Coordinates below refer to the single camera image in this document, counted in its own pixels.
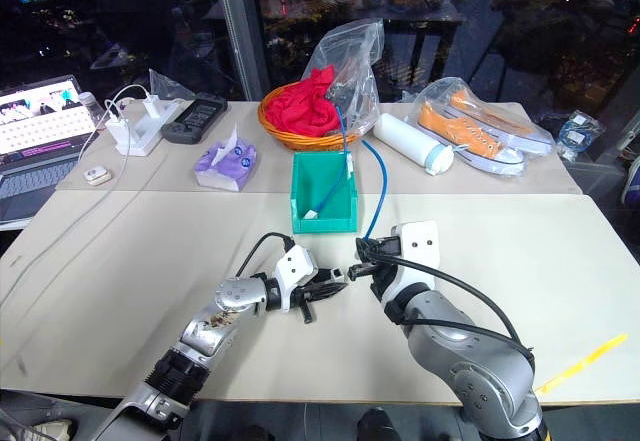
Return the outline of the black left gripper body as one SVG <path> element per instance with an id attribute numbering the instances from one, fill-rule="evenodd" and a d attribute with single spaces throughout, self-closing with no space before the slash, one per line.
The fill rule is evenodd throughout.
<path id="1" fill-rule="evenodd" d="M 291 307 L 298 308 L 301 311 L 305 324 L 310 324 L 314 321 L 310 304 L 317 301 L 317 296 L 318 286 L 313 282 L 296 287 L 291 293 Z"/>

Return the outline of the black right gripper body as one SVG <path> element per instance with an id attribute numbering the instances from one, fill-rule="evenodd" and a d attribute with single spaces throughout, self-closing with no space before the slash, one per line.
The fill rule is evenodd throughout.
<path id="1" fill-rule="evenodd" d="M 395 235 L 372 240 L 368 247 L 368 252 L 376 255 L 399 257 L 401 255 L 400 237 Z M 376 298 L 381 301 L 385 290 L 395 279 L 398 266 L 393 263 L 379 261 L 377 258 L 371 258 L 371 261 L 375 263 L 378 270 L 372 275 L 370 288 Z"/>

